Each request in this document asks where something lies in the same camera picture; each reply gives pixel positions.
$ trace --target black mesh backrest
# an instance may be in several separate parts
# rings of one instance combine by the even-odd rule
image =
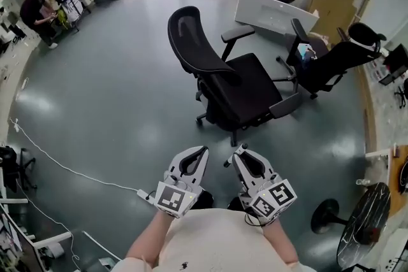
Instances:
[[[349,36],[362,45],[372,46],[375,44],[376,49],[379,49],[381,46],[379,35],[363,23],[358,22],[351,24],[349,27]]]
[[[167,33],[175,55],[188,73],[237,75],[221,60],[205,37],[197,7],[186,6],[176,10],[168,20]]]
[[[370,62],[378,56],[378,52],[361,47],[356,43],[350,41],[340,42],[326,55],[311,61],[303,73],[307,75],[308,79],[323,85],[335,75],[342,74],[349,68]]]

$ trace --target person's hand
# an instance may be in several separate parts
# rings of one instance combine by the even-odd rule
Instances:
[[[56,13],[52,13],[50,16],[48,16],[48,20],[53,20],[55,18],[57,18],[57,14]]]

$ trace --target computer monitor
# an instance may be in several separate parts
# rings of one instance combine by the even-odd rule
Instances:
[[[0,204],[0,232],[6,232],[14,242],[12,252],[16,252],[30,270],[30,272],[46,272],[40,259],[38,250],[28,237],[21,231],[13,219],[6,213],[3,205]]]

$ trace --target chair armrest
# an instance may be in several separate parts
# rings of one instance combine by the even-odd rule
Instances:
[[[296,36],[299,38],[302,43],[309,43],[309,38],[300,21],[297,18],[292,18],[291,20],[293,30],[295,30]]]
[[[248,36],[254,33],[255,30],[252,26],[244,25],[222,33],[221,39],[224,43],[228,43],[231,41],[236,41],[237,39],[243,38],[244,36]]]
[[[281,118],[294,112],[297,108],[300,107],[302,102],[302,95],[297,92],[287,97],[285,100],[282,100],[277,104],[270,106],[269,111],[275,119]]]
[[[378,37],[379,37],[379,39],[380,39],[381,41],[387,41],[387,37],[386,37],[384,34],[378,33],[377,35],[378,35]]]
[[[349,41],[349,38],[347,37],[347,34],[343,31],[341,27],[337,28],[337,32],[341,38],[342,41]]]

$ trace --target glossy floor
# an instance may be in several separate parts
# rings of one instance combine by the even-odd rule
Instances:
[[[217,207],[226,207],[239,191],[233,168],[222,166],[233,151],[229,134],[208,123],[197,128],[194,119],[203,107],[194,100],[196,81],[181,68],[167,37],[168,17],[186,5],[200,9],[207,38],[221,54],[220,34],[238,26],[237,0],[116,1],[94,10],[79,33],[32,61],[25,74],[29,83],[11,117],[67,167],[145,191],[156,189],[175,154],[206,145],[210,159],[202,186],[213,193]],[[258,31],[237,41],[231,57],[254,52],[270,76],[282,76],[286,72],[275,61],[287,56],[281,41]],[[292,85],[277,86],[287,94]],[[73,230],[83,264],[95,258],[96,249],[82,230],[123,257],[155,209],[132,191],[61,169],[21,132],[10,129],[8,139],[37,157],[38,190],[31,195]],[[339,201],[340,216],[347,218],[360,197],[354,181],[364,171],[363,115],[353,72],[332,92],[315,101],[305,96],[292,115],[241,132],[238,140],[268,158],[298,194],[281,220],[302,262],[333,271],[342,226],[316,235],[310,218],[329,197]],[[46,235],[48,229],[40,231]]]

